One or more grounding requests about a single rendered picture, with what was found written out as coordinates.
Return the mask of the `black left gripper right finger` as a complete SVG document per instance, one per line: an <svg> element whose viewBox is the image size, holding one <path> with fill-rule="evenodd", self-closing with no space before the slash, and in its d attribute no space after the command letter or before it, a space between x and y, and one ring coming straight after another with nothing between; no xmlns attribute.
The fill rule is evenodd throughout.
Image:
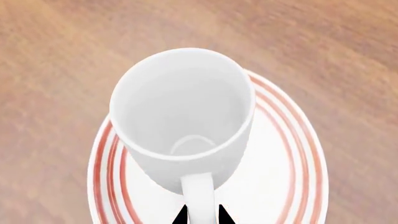
<svg viewBox="0 0 398 224"><path fill-rule="evenodd" d="M219 224L235 224L234 220L222 205L219 205Z"/></svg>

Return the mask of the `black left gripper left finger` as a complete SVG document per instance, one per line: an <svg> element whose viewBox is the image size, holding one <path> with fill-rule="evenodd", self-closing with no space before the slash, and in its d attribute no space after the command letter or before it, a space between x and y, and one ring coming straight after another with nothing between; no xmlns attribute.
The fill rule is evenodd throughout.
<svg viewBox="0 0 398 224"><path fill-rule="evenodd" d="M188 224L188 211L186 205L181 208L172 224Z"/></svg>

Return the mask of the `white ceramic mug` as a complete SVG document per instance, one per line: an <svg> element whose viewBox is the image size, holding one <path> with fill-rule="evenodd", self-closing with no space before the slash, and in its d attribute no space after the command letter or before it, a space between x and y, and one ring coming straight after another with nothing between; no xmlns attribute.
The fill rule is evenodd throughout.
<svg viewBox="0 0 398 224"><path fill-rule="evenodd" d="M241 162L255 104L235 61L179 48L131 67L114 87L109 118L146 175L183 195L190 224L216 224L214 191Z"/></svg>

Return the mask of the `white plate with red rings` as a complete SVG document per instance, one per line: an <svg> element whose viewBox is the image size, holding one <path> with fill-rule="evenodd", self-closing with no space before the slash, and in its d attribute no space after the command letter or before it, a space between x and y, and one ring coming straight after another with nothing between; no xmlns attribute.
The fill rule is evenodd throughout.
<svg viewBox="0 0 398 224"><path fill-rule="evenodd" d="M329 183L318 136L279 87L250 72L256 112L235 173L215 191L236 224L324 224ZM109 119L100 126L87 174L93 224L171 224L184 199L163 189L137 165Z"/></svg>

